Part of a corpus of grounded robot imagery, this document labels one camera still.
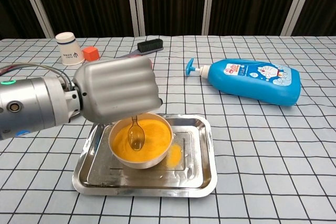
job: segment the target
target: metal tray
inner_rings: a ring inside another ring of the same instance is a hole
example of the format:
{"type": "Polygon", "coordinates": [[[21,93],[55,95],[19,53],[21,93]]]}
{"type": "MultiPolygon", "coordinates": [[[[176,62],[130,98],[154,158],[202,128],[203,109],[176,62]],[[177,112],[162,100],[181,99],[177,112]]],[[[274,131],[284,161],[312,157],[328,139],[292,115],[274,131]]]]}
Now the metal tray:
{"type": "Polygon", "coordinates": [[[163,160],[149,169],[121,164],[108,145],[110,125],[93,125],[72,176],[74,188],[87,195],[204,197],[217,184],[211,127],[197,115],[163,115],[182,148],[180,164],[169,169],[163,160]]]}

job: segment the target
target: white cup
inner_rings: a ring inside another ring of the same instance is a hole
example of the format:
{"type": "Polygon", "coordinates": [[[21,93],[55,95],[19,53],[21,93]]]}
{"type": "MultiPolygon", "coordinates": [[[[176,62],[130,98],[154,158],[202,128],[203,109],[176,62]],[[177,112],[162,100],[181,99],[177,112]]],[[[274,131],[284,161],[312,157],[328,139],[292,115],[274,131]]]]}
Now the white cup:
{"type": "Polygon", "coordinates": [[[72,66],[85,61],[82,51],[73,33],[67,31],[56,35],[56,41],[61,53],[62,63],[65,66],[72,66]]]}

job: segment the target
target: brush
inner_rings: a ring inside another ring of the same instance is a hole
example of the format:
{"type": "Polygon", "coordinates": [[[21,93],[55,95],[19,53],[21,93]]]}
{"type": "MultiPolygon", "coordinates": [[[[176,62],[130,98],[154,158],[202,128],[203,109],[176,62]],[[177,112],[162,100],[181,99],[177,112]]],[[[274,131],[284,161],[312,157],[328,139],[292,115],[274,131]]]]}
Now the brush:
{"type": "Polygon", "coordinates": [[[148,55],[152,52],[157,52],[163,49],[163,41],[161,39],[152,39],[138,43],[138,49],[129,53],[128,55],[120,56],[119,58],[148,55]]]}

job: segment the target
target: bottle cap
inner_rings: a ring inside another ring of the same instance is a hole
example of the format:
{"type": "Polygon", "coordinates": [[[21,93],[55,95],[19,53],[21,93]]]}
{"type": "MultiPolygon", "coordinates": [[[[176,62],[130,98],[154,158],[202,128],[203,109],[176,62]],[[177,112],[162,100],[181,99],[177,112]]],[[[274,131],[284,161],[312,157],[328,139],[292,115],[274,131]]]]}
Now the bottle cap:
{"type": "Polygon", "coordinates": [[[196,71],[196,68],[193,67],[194,58],[191,58],[185,68],[185,74],[188,76],[191,71],[196,71]]]}

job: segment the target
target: plastic spoon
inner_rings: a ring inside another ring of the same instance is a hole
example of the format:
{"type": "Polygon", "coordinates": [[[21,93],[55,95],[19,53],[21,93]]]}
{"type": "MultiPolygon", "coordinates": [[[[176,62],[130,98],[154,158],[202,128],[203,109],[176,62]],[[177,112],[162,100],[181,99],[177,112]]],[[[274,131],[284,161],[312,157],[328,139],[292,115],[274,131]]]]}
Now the plastic spoon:
{"type": "Polygon", "coordinates": [[[145,133],[138,125],[138,116],[132,116],[132,122],[132,126],[128,130],[128,142],[133,150],[139,151],[145,143],[145,133]]]}

